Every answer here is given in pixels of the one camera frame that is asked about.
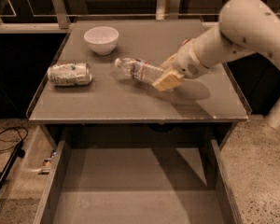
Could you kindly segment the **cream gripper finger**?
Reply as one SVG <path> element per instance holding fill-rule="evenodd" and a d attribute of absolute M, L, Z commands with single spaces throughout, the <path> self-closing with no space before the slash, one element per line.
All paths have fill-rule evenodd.
<path fill-rule="evenodd" d="M 161 68 L 163 68 L 165 70 L 172 68 L 174 66 L 174 64 L 175 64 L 175 56 L 176 56 L 176 54 L 173 54 L 167 60 L 165 60 L 161 64 Z"/>
<path fill-rule="evenodd" d="M 152 86 L 157 91 L 172 90 L 182 84 L 184 75 L 176 70 L 170 70 L 165 72 L 160 78 L 158 78 Z"/>

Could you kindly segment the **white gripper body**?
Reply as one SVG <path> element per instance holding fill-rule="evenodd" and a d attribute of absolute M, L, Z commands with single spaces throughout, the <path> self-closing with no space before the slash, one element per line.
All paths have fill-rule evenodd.
<path fill-rule="evenodd" d="M 194 39 L 186 40 L 175 55 L 175 66 L 185 78 L 195 79 L 209 72 L 209 69 L 201 64 L 195 50 Z"/>

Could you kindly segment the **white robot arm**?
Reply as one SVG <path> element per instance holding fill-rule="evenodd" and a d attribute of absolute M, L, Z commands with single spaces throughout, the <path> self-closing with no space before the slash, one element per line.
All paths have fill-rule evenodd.
<path fill-rule="evenodd" d="M 158 91 L 174 89 L 183 78 L 207 74 L 218 63 L 259 53 L 280 71 L 280 20 L 260 0 L 230 0 L 218 23 L 182 44 L 164 64 L 165 73 L 153 82 Z"/>

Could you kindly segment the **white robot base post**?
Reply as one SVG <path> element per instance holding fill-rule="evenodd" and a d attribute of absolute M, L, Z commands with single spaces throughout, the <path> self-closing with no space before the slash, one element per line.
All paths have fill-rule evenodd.
<path fill-rule="evenodd" d="M 280 126 L 280 97 L 270 110 L 269 114 L 265 117 L 265 121 L 272 128 L 278 128 Z"/>

